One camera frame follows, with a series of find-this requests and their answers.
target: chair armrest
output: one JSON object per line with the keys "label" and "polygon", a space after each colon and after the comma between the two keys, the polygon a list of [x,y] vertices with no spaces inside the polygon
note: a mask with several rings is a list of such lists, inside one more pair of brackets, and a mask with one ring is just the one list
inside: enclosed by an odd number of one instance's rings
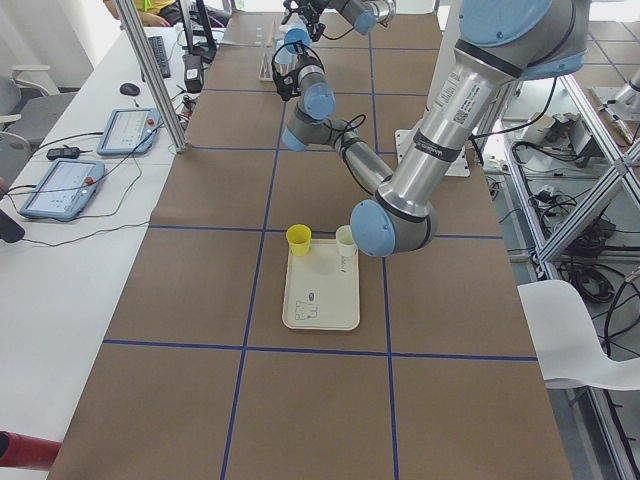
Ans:
{"label": "chair armrest", "polygon": [[27,140],[24,137],[21,137],[20,135],[16,135],[15,133],[9,133],[9,132],[3,132],[0,131],[0,138],[6,138],[8,139],[10,142],[16,142],[19,143],[23,150],[27,153],[27,156],[31,156],[31,144],[29,143],[29,140]]}
{"label": "chair armrest", "polygon": [[22,80],[21,78],[18,78],[20,74],[24,72],[47,72],[49,71],[50,68],[51,67],[49,65],[12,65],[11,78],[13,79],[14,82],[16,82],[16,84],[22,85],[23,87],[35,88],[44,96],[55,95],[60,92],[51,91],[40,84],[29,82],[27,80]]}
{"label": "chair armrest", "polygon": [[14,123],[22,118],[22,115],[0,115],[0,123]]}

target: beige tray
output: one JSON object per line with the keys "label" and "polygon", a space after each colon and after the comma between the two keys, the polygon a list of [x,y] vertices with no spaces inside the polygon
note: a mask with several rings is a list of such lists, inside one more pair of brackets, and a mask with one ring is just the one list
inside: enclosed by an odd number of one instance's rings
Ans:
{"label": "beige tray", "polygon": [[282,321],[292,329],[353,330],[360,323],[358,254],[342,257],[335,240],[311,240],[289,252]]}

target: yellow shirt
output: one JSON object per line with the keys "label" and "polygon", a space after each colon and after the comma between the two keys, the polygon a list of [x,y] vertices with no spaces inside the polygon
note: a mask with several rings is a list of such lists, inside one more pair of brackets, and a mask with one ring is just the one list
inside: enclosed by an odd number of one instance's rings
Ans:
{"label": "yellow shirt", "polygon": [[157,15],[164,7],[171,5],[176,0],[135,0],[136,9],[140,12],[145,11],[145,4],[147,4],[146,11]]}

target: table top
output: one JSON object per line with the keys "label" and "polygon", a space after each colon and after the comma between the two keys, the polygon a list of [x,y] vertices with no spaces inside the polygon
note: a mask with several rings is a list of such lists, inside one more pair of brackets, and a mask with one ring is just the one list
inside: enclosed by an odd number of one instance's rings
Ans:
{"label": "table top", "polygon": [[[170,96],[183,84],[182,58],[173,29],[147,29],[161,35],[170,55],[172,77],[165,80]],[[119,93],[124,82],[141,87],[135,97],[140,107],[154,105],[140,78],[140,68],[123,33],[96,67],[44,143],[83,132],[102,131],[116,108],[133,108],[133,97]],[[95,150],[99,137],[81,137],[63,143]],[[20,222],[26,238],[64,242],[98,230],[137,225],[149,220],[169,173],[174,152],[164,130],[145,155],[137,156],[142,174],[113,216],[77,220],[68,224],[19,218],[9,199],[0,207]],[[14,185],[36,184],[50,166],[46,148],[37,152]],[[81,158],[94,158],[93,154]],[[121,158],[100,158],[107,170]],[[100,186],[83,214],[113,212],[139,171],[131,159]],[[26,196],[15,196],[19,208]],[[18,242],[0,242],[0,425],[26,435],[62,440],[82,393],[91,366],[113,314],[124,283],[144,237],[146,225],[92,236],[50,248]],[[38,479],[45,473],[3,469],[3,479]]]}
{"label": "table top", "polygon": [[[432,244],[360,256],[358,328],[283,325],[284,231],[326,238],[366,194],[280,144],[292,105],[255,45],[274,18],[230,22],[49,478],[570,479],[481,169],[435,194]],[[391,165],[439,42],[398,16],[318,48],[336,116],[366,113]]]}

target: black keyboard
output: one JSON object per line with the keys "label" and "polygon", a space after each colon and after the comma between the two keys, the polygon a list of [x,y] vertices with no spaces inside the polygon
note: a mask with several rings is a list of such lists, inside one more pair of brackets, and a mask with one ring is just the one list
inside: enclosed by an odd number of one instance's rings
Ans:
{"label": "black keyboard", "polygon": [[149,44],[153,51],[153,56],[156,57],[158,66],[160,67],[160,73],[162,78],[169,78],[171,76],[171,69],[169,68],[169,59],[167,58],[167,51],[164,48],[164,40],[162,37],[149,37]]}

